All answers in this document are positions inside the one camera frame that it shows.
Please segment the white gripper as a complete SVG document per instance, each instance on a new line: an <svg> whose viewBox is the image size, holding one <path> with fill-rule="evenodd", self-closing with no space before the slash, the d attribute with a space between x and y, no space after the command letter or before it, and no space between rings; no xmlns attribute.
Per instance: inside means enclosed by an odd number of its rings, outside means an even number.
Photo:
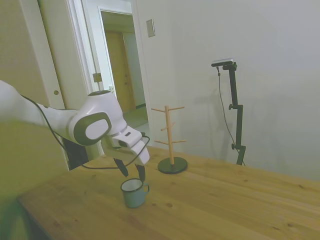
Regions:
<svg viewBox="0 0 320 240"><path fill-rule="evenodd" d="M138 176L141 181L146 179L145 166L150 160L149 152L143 142L142 133L136 129L127 126L117 134L110 135L112 142L112 151L110 154L114 159L114 162L120 172L125 176L129 176L124 162L129 163L133 161L138 171Z"/></svg>

